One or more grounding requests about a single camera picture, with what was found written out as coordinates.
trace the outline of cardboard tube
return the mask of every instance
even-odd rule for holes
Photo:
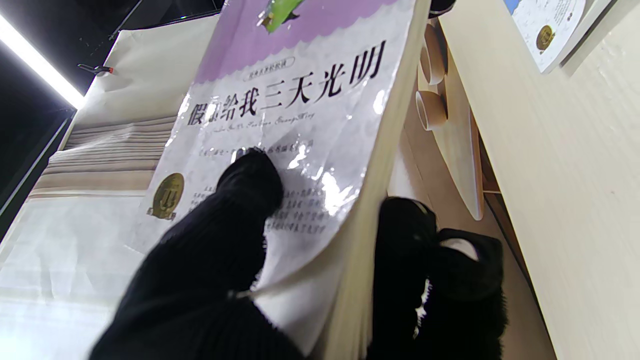
[[[418,118],[422,128],[432,131],[447,122],[447,113],[442,104],[442,98],[430,91],[416,91],[415,105],[418,108]]]

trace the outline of gold emblem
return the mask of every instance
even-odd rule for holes
[[[556,34],[551,30],[551,26],[544,25],[540,32],[538,33],[538,38],[536,39],[536,46],[538,49],[542,51],[547,50],[551,41],[554,39]]]
[[[154,195],[153,207],[147,210],[147,214],[153,217],[173,220],[175,213],[173,210],[178,206],[182,191],[184,190],[184,177],[182,174],[174,173],[167,176]]]

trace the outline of plastic wrap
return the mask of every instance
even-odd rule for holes
[[[264,149],[285,186],[258,288],[316,257],[356,201],[415,0],[231,1],[180,107],[130,246],[147,252]]]

